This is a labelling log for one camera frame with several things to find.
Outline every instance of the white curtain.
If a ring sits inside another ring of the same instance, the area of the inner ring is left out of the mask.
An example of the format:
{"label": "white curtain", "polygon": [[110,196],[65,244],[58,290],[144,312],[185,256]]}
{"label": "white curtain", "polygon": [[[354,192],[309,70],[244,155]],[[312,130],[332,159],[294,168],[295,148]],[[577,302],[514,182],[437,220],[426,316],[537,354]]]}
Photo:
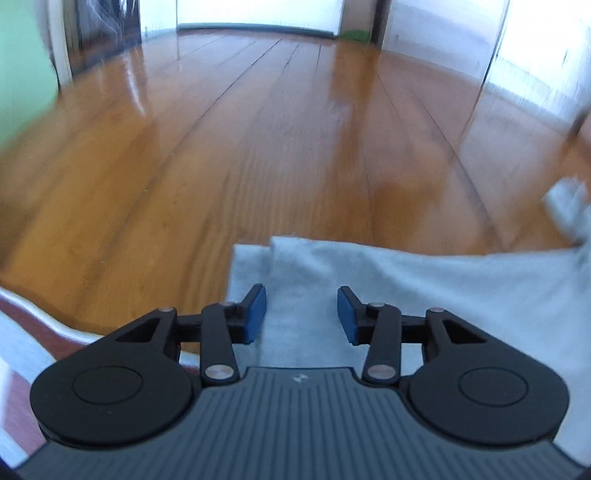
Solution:
{"label": "white curtain", "polygon": [[178,0],[178,23],[262,24],[339,32],[343,0]]}

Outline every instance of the light blue cloth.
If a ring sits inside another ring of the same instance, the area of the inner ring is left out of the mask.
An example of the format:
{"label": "light blue cloth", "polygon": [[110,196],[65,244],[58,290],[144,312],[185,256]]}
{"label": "light blue cloth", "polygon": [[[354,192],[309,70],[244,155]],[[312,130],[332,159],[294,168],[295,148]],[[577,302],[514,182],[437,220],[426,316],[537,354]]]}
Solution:
{"label": "light blue cloth", "polygon": [[[277,237],[270,247],[235,247],[227,299],[240,300],[254,283],[266,286],[268,309],[257,342],[235,347],[241,371],[360,371],[367,347],[347,343],[336,310],[340,286],[364,303],[386,302],[410,315],[441,306],[558,372],[571,399],[556,443],[591,463],[591,277],[576,250],[428,257]],[[416,348],[403,350],[403,374],[421,364]]]}

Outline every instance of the green wall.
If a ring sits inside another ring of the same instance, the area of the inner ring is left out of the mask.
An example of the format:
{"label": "green wall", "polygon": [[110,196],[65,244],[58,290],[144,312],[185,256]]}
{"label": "green wall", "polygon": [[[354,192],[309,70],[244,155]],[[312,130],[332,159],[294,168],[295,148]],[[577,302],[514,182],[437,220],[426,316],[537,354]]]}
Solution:
{"label": "green wall", "polygon": [[0,150],[51,108],[56,97],[56,72],[31,0],[0,0]]}

